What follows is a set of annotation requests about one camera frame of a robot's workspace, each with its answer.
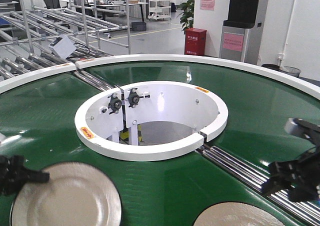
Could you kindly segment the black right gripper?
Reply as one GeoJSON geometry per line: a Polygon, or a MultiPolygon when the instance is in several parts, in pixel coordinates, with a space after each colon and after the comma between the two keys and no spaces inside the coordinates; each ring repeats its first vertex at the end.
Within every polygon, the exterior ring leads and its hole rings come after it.
{"type": "Polygon", "coordinates": [[[295,160],[270,163],[270,177],[261,184],[261,193],[269,196],[288,190],[291,202],[317,201],[320,199],[320,126],[300,118],[289,118],[284,129],[290,135],[311,142],[314,147],[295,160]]]}

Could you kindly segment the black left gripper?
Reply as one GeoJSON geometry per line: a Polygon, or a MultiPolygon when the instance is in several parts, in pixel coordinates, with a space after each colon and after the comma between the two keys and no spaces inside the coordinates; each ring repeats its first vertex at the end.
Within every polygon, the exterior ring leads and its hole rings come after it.
{"type": "Polygon", "coordinates": [[[50,173],[27,169],[26,178],[22,172],[25,158],[22,155],[12,157],[0,156],[0,195],[9,196],[18,193],[25,179],[31,183],[47,183],[50,173]]]}

